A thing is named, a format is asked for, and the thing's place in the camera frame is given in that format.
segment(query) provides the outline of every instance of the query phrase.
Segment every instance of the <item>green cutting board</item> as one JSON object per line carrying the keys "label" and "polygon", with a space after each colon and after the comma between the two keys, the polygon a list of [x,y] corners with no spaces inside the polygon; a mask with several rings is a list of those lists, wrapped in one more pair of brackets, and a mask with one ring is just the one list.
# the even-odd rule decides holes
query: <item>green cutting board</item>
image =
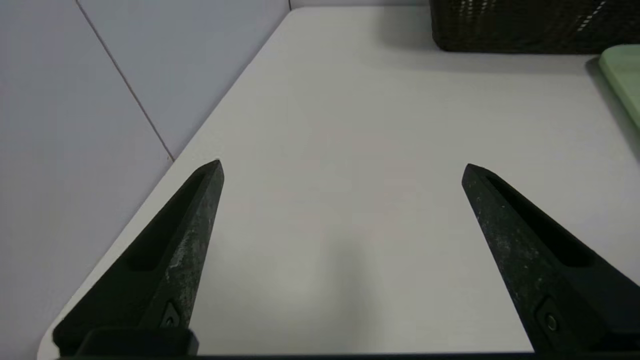
{"label": "green cutting board", "polygon": [[631,119],[640,127],[640,45],[606,49],[600,57],[600,68]]}

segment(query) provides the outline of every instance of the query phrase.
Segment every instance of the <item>white wall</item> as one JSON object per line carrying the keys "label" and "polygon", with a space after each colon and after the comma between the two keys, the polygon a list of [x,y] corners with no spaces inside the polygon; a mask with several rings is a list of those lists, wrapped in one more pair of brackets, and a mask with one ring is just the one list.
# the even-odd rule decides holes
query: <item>white wall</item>
{"label": "white wall", "polygon": [[287,0],[81,0],[177,157],[289,12]]}
{"label": "white wall", "polygon": [[169,166],[75,2],[0,1],[0,357],[35,357]]}
{"label": "white wall", "polygon": [[0,357],[40,339],[289,11],[286,0],[0,1]]}

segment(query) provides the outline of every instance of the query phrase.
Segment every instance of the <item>white table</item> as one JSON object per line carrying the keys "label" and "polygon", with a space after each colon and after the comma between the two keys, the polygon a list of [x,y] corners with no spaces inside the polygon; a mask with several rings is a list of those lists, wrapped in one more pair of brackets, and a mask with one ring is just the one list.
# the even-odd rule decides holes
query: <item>white table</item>
{"label": "white table", "polygon": [[640,140],[590,56],[439,51],[427,8],[283,21],[45,335],[203,163],[201,354],[530,351],[460,185],[498,173],[640,281]]}

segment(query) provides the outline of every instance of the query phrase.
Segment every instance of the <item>wicker basket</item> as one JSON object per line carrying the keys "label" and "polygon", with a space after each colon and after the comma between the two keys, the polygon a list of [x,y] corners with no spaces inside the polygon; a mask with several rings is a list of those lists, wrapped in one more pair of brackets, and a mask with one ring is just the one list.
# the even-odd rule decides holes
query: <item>wicker basket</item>
{"label": "wicker basket", "polygon": [[640,43],[640,0],[430,0],[446,51],[599,54]]}

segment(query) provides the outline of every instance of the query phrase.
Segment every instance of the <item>wall seam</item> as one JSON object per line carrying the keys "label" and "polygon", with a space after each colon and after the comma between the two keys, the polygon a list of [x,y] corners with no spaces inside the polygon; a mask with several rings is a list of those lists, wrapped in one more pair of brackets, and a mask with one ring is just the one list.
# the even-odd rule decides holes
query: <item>wall seam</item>
{"label": "wall seam", "polygon": [[116,70],[118,71],[118,73],[120,74],[120,77],[122,78],[122,81],[124,81],[125,85],[127,85],[127,88],[129,89],[129,92],[131,93],[131,95],[133,96],[133,99],[136,101],[136,103],[138,104],[138,107],[140,108],[140,110],[142,111],[142,114],[144,114],[145,118],[147,119],[147,122],[149,123],[149,125],[151,126],[151,128],[154,130],[154,133],[156,134],[156,136],[158,137],[158,140],[160,140],[160,143],[162,144],[162,146],[164,147],[164,150],[166,151],[166,153],[169,155],[169,158],[171,159],[172,162],[175,161],[175,158],[173,157],[173,154],[171,153],[171,151],[169,151],[169,148],[166,146],[164,140],[162,139],[162,136],[160,136],[160,133],[158,132],[158,130],[156,129],[156,126],[154,125],[154,123],[151,121],[151,118],[149,117],[147,111],[145,110],[144,106],[142,106],[142,103],[140,102],[140,99],[138,98],[138,96],[136,95],[136,93],[133,91],[133,87],[131,87],[131,84],[129,83],[129,80],[127,80],[127,77],[124,75],[124,73],[122,72],[122,69],[120,68],[120,66],[118,65],[118,62],[115,60],[115,58],[113,57],[113,55],[111,54],[111,51],[109,51],[109,48],[107,47],[107,44],[104,42],[104,40],[102,39],[102,37],[100,36],[100,34],[98,33],[98,30],[96,29],[96,27],[93,25],[93,22],[91,21],[91,19],[89,18],[89,15],[86,13],[86,11],[84,10],[84,8],[82,7],[82,4],[80,4],[79,0],[75,0],[76,1],[76,5],[78,6],[78,8],[80,9],[80,12],[82,12],[84,19],[87,21],[87,23],[89,24],[89,27],[91,27],[91,29],[93,30],[93,33],[95,34],[95,36],[98,38],[98,41],[100,42],[102,48],[104,49],[104,51],[107,53],[107,56],[109,56],[109,59],[111,60],[113,66],[116,68]]}

